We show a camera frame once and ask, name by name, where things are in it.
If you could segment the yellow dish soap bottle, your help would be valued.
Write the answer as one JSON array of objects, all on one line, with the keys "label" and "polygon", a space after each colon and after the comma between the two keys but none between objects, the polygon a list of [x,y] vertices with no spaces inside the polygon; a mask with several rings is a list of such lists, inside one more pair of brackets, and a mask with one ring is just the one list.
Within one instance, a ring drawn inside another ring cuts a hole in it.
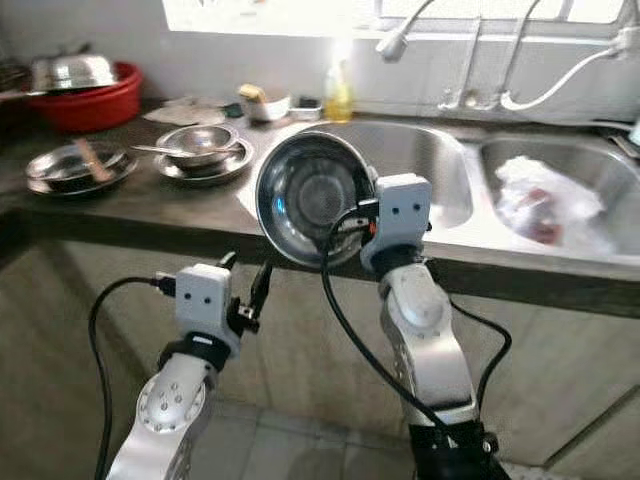
[{"label": "yellow dish soap bottle", "polygon": [[348,38],[338,38],[332,47],[332,59],[326,70],[324,115],[328,122],[351,122],[355,115],[353,90],[349,82],[347,61],[352,42]]}]

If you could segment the domed stainless steel lid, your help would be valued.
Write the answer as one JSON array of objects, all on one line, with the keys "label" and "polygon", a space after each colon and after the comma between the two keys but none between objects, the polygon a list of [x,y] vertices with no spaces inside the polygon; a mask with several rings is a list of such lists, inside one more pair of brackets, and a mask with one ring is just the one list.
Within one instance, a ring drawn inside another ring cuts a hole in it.
[{"label": "domed stainless steel lid", "polygon": [[93,51],[92,44],[82,44],[73,51],[36,56],[29,67],[33,95],[91,90],[119,82],[113,61]]}]

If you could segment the clear plastic bag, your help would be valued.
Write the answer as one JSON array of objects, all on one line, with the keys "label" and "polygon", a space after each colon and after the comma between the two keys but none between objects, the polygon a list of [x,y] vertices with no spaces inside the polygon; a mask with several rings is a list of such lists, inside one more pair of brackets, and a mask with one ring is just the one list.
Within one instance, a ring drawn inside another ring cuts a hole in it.
[{"label": "clear plastic bag", "polygon": [[553,247],[617,251],[599,220],[604,204],[598,193],[527,155],[506,160],[495,175],[500,180],[495,209],[513,232]]}]

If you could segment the stainless steel plate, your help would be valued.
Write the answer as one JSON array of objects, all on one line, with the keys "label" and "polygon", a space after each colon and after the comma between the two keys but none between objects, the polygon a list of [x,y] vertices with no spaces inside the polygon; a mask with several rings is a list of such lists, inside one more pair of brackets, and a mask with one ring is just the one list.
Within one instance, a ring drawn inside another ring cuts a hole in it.
[{"label": "stainless steel plate", "polygon": [[91,148],[108,174],[105,180],[93,175],[78,147],[64,145],[28,161],[24,168],[28,188],[37,195],[87,195],[114,186],[137,168],[137,161],[122,148],[108,143],[91,143]]},{"label": "stainless steel plate", "polygon": [[196,174],[183,172],[173,164],[169,156],[161,154],[155,155],[151,164],[163,177],[172,180],[179,186],[221,186],[221,184],[233,182],[247,173],[253,164],[253,154],[255,154],[255,147],[251,143],[241,140],[236,142],[236,151],[233,151],[233,156],[229,160],[219,166],[214,166],[211,170],[206,170],[206,172],[197,172]]}]

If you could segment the stainless steel bowl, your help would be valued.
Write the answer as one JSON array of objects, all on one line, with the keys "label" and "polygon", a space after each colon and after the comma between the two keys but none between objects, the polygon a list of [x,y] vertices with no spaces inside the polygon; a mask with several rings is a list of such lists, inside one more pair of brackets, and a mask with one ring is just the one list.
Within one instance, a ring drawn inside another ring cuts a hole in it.
[{"label": "stainless steel bowl", "polygon": [[[115,143],[104,141],[88,142],[95,152],[102,168],[113,177],[115,170],[125,160],[125,154]],[[90,166],[82,157],[81,148],[74,143],[54,148],[45,154],[33,157],[26,166],[29,180],[41,180],[54,192],[81,191],[102,184],[91,172]]]},{"label": "stainless steel bowl", "polygon": [[360,151],[338,134],[303,131],[276,143],[262,161],[252,205],[262,233],[284,259],[320,268],[324,253],[333,262],[351,259],[344,239],[326,244],[330,229],[358,201],[357,169],[367,165]]},{"label": "stainless steel bowl", "polygon": [[187,125],[165,133],[156,146],[187,152],[188,156],[170,156],[178,168],[207,169],[224,163],[239,140],[241,133],[224,125]]}]

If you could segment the white ceramic bowl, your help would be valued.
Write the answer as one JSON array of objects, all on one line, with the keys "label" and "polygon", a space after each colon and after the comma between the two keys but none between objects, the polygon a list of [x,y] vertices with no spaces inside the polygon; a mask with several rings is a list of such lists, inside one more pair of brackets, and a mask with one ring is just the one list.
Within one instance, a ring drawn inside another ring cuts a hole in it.
[{"label": "white ceramic bowl", "polygon": [[244,115],[252,122],[276,122],[285,118],[291,110],[293,97],[269,97],[266,95],[242,95]]}]

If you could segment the stainless steel double sink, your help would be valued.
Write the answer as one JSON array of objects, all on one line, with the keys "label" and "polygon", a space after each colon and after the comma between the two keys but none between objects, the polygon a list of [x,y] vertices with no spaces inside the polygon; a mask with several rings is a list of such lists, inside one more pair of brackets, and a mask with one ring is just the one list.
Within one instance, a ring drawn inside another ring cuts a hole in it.
[{"label": "stainless steel double sink", "polygon": [[[381,175],[416,173],[428,179],[433,186],[433,229],[426,234],[426,242],[431,248],[451,244],[640,268],[640,166],[599,134],[406,119],[251,128],[244,134],[255,147],[253,166],[247,186],[238,193],[251,215],[257,212],[257,178],[270,152],[280,142],[306,131],[343,138]],[[507,227],[495,211],[500,188],[497,168],[517,156],[538,160],[553,172],[593,189],[603,210],[591,220],[590,232],[604,236],[613,244],[613,251],[552,246]]]}]

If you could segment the white dish cloth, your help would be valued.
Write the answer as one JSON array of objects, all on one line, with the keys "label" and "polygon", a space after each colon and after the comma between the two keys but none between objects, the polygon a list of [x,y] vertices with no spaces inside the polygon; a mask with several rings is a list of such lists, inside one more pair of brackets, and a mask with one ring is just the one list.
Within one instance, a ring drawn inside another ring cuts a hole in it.
[{"label": "white dish cloth", "polygon": [[219,125],[227,122],[218,101],[200,96],[165,100],[160,108],[147,111],[143,119],[173,125]]}]

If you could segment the stainless steel spoon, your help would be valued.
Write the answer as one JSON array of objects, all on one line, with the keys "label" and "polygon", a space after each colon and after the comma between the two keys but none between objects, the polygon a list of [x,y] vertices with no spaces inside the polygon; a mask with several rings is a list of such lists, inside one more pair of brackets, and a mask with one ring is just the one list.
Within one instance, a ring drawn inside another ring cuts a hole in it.
[{"label": "stainless steel spoon", "polygon": [[164,148],[159,146],[150,146],[150,145],[133,145],[131,146],[133,150],[151,152],[151,154],[163,154],[166,156],[172,157],[200,157],[205,156],[206,154],[201,154],[201,152],[188,152],[183,150],[177,150],[177,148]]}]

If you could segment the red plastic basin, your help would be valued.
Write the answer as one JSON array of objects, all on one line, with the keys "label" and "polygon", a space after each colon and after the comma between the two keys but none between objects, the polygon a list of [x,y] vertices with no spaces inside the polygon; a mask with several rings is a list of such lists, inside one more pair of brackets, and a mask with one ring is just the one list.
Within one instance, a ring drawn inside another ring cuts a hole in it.
[{"label": "red plastic basin", "polygon": [[26,102],[63,133],[93,133],[119,127],[140,114],[145,74],[127,61],[116,61],[114,70],[119,81],[111,86],[29,97]]}]

